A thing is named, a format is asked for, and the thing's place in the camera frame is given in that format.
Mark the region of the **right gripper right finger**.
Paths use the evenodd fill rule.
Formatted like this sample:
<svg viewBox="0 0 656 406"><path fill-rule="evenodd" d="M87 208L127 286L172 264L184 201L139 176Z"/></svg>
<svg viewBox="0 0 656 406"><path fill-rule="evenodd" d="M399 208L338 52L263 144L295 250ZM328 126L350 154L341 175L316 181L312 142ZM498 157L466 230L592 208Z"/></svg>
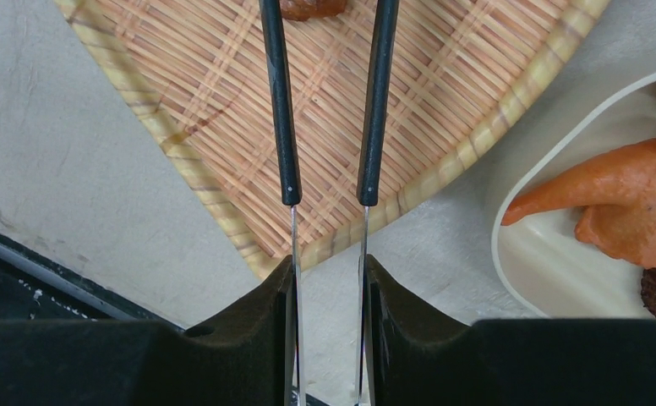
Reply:
<svg viewBox="0 0 656 406"><path fill-rule="evenodd" d="M375 405L656 405L656 320L465 325L368 255L364 331Z"/></svg>

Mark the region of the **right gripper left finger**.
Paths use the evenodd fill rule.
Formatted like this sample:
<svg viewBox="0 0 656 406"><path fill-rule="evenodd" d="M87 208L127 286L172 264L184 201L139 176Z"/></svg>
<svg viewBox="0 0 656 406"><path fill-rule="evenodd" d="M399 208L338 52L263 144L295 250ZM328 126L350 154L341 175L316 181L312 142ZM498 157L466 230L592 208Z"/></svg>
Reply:
<svg viewBox="0 0 656 406"><path fill-rule="evenodd" d="M159 321L0 321L0 405L287 405L295 271L178 332Z"/></svg>

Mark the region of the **beige lunch box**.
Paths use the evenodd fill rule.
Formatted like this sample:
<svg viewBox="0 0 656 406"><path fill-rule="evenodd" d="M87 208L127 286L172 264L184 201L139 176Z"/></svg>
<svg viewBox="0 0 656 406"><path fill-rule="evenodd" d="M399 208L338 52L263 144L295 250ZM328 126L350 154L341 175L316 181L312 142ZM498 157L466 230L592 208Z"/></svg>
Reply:
<svg viewBox="0 0 656 406"><path fill-rule="evenodd" d="M496 273L518 301L548 317L649 317L642 268L576 241L578 211L536 214L509 227L501 219L522 192L592 156L653 137L654 59L599 70L517 128L496 158L485 207Z"/></svg>

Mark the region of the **woven bamboo basket tray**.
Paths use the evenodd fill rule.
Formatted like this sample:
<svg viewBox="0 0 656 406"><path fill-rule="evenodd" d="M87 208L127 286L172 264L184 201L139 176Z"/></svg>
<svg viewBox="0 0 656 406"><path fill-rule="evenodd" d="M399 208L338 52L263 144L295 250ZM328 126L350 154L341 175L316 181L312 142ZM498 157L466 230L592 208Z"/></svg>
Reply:
<svg viewBox="0 0 656 406"><path fill-rule="evenodd" d="M258 277L291 251L256 1L60 1L137 119ZM420 205L543 93L605 1L403 1L380 203L355 197L375 2L284 24L310 268Z"/></svg>

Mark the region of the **black metal tongs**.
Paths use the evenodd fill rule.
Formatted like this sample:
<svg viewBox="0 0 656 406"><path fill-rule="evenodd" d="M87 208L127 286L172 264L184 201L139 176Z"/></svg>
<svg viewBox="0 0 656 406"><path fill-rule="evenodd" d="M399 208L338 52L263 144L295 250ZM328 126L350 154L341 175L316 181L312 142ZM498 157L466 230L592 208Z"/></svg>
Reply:
<svg viewBox="0 0 656 406"><path fill-rule="evenodd" d="M393 47L398 1L377 3L369 59L364 127L356 196L368 215L379 201L381 158L385 138L385 123L391 80ZM281 183L282 203L288 206L291 216L292 265L294 284L295 323L295 376L297 403L307 403L307 382L304 370L304 334L302 309L301 266L298 255L297 207L302 199L298 165L298 148L293 122L292 92L287 61L287 46L278 1L260 2L268 83L271 91L277 164Z"/></svg>

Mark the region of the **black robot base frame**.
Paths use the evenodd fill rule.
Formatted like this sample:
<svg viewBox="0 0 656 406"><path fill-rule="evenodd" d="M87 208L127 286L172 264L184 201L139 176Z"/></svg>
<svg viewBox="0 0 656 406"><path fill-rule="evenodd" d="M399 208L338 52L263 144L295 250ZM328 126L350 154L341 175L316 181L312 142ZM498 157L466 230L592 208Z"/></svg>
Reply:
<svg viewBox="0 0 656 406"><path fill-rule="evenodd" d="M0 236L0 321L159 321L69 269ZM290 402L297 403L295 356Z"/></svg>

